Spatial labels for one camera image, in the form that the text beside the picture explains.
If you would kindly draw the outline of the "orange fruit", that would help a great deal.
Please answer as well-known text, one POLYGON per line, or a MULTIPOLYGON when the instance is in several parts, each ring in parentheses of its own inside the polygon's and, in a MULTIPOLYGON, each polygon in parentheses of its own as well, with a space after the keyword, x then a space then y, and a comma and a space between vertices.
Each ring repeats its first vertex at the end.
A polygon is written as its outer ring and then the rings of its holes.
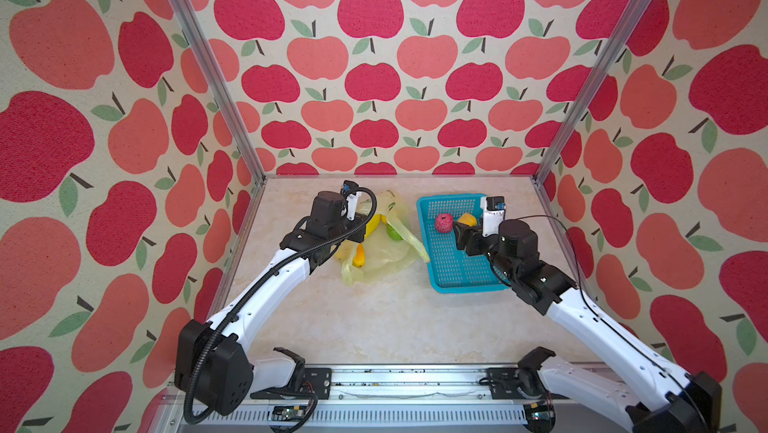
POLYGON ((466 227, 476 227, 478 225, 478 219, 471 213, 463 213, 456 222, 466 227))

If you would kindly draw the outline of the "yellow translucent plastic bag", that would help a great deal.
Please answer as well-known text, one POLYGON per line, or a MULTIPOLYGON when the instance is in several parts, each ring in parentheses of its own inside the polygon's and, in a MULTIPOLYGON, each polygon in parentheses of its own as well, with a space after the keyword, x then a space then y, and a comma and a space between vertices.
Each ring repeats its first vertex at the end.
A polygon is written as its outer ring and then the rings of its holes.
POLYGON ((370 236, 365 237, 362 243, 344 241, 334 254, 334 258, 341 265, 341 279, 348 286, 381 280, 408 268, 417 261, 424 264, 430 262, 424 244, 411 230, 409 221, 411 210, 404 198, 391 189, 377 192, 376 198, 376 213, 384 215, 386 222, 381 223, 370 236), (390 239, 387 234, 387 225, 392 225, 403 240, 390 239), (364 246, 366 256, 366 263, 361 268, 356 268, 352 264, 358 244, 364 246))

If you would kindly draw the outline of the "pink dragon fruit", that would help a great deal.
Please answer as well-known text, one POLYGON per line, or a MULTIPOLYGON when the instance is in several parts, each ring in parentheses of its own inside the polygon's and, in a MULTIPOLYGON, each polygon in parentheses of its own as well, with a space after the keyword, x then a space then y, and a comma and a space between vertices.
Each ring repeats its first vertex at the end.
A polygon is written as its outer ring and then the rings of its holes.
POLYGON ((453 223, 451 214, 441 213, 435 217, 434 228, 439 233, 450 233, 453 230, 453 223))

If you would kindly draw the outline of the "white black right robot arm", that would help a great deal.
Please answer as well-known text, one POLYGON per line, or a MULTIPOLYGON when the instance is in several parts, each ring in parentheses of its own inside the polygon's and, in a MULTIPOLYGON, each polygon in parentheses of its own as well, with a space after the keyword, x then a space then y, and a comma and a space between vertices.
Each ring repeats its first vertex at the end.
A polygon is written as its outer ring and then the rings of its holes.
POLYGON ((456 247, 483 256, 503 284, 541 315, 588 346, 618 381, 579 368, 539 348, 520 361, 547 391, 575 400, 628 432, 716 432, 722 388, 709 374, 688 373, 654 352, 589 300, 576 282, 541 260, 538 236, 519 219, 494 233, 455 222, 456 247))

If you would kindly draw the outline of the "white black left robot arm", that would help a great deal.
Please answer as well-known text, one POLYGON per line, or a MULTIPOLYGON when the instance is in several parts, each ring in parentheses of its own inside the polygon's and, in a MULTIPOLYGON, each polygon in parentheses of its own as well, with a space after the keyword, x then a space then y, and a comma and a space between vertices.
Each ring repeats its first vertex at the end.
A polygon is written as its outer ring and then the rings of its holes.
POLYGON ((321 191, 309 215, 287 233, 256 280, 205 321, 191 320, 178 339, 174 384, 185 394, 183 417, 199 424, 213 413, 226 416, 254 394, 317 397, 304 386, 304 359, 285 348, 256 362, 251 343, 280 303, 329 260, 345 241, 363 241, 376 211, 358 212, 360 196, 377 200, 368 188, 347 181, 338 192, 321 191))

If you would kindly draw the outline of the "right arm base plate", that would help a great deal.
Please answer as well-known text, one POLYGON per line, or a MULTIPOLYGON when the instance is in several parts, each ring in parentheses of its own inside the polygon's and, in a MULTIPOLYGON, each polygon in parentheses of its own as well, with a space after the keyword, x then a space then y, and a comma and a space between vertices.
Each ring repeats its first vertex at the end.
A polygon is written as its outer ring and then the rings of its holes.
POLYGON ((546 390, 538 372, 530 368, 488 368, 478 384, 488 387, 494 400, 565 399, 546 390))

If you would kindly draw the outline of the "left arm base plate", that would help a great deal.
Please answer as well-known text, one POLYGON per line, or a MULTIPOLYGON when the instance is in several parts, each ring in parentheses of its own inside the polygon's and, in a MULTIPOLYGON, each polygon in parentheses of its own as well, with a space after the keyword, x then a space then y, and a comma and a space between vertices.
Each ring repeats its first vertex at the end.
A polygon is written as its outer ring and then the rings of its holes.
POLYGON ((295 371, 288 383, 279 387, 283 394, 274 393, 271 390, 254 392, 250 394, 251 399, 288 399, 293 398, 296 393, 309 394, 314 392, 320 400, 328 400, 330 396, 330 387, 332 383, 331 368, 323 367, 300 367, 295 371))

